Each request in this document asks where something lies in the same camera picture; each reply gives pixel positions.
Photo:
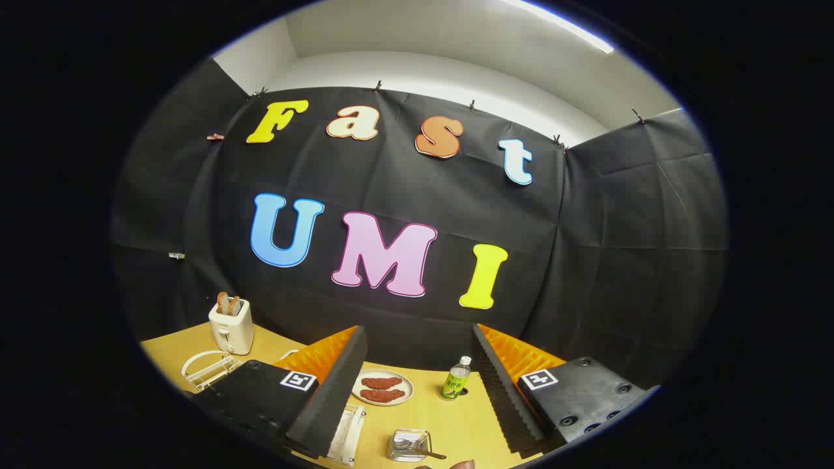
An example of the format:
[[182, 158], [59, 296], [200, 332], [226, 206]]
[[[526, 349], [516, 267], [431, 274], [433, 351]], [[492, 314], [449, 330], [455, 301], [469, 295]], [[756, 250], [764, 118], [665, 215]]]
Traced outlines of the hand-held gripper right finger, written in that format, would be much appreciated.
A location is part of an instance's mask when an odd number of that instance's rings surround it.
[[508, 449], [522, 457], [576, 446], [657, 392], [599, 360], [563, 360], [484, 324], [472, 326], [471, 356]]

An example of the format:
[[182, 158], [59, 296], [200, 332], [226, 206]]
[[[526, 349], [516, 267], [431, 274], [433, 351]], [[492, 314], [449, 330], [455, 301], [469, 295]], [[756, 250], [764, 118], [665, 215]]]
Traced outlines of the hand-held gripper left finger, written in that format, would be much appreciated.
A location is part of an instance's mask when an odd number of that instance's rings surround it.
[[266, 450], [324, 457], [366, 354], [366, 328], [357, 324], [272, 364], [247, 360], [192, 400]]

